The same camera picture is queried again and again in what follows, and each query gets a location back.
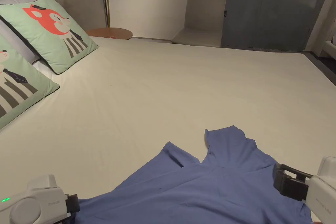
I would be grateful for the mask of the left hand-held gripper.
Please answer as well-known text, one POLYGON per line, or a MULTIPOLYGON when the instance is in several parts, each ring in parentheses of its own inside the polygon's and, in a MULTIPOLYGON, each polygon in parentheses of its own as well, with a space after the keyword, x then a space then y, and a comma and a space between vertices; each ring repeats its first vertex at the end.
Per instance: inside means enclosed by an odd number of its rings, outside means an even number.
POLYGON ((80 212, 76 194, 65 194, 55 176, 45 174, 30 180, 26 191, 0 202, 1 224, 74 224, 80 212))

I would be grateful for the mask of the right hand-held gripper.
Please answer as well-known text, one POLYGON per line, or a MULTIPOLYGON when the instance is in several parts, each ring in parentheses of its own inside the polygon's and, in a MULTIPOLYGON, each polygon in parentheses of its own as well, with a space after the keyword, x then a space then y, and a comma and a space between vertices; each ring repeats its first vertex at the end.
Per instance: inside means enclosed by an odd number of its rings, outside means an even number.
POLYGON ((320 163, 316 175, 290 166, 274 165, 273 186, 283 196, 304 201, 323 224, 336 223, 336 158, 327 156, 320 163))

